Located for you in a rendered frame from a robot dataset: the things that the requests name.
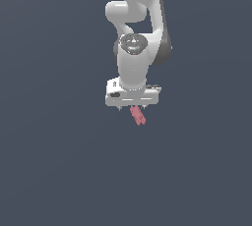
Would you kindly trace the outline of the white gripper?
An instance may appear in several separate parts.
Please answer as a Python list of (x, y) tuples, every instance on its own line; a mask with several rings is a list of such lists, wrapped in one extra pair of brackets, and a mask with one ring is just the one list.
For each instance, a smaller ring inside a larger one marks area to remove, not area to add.
[(124, 89), (119, 84), (119, 79), (114, 78), (107, 81), (105, 104), (107, 106), (122, 107), (130, 105), (140, 105), (145, 109), (150, 104), (158, 103), (158, 95), (161, 92), (159, 85), (144, 85), (137, 90)]

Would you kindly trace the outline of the small pink elongated object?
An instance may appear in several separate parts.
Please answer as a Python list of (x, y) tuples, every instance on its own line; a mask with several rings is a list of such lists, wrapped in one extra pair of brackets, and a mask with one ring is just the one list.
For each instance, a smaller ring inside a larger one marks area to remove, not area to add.
[(143, 124), (143, 125), (146, 124), (146, 118), (137, 105), (131, 106), (130, 112), (131, 112), (132, 117), (134, 118), (134, 120), (138, 126), (140, 126), (141, 124)]

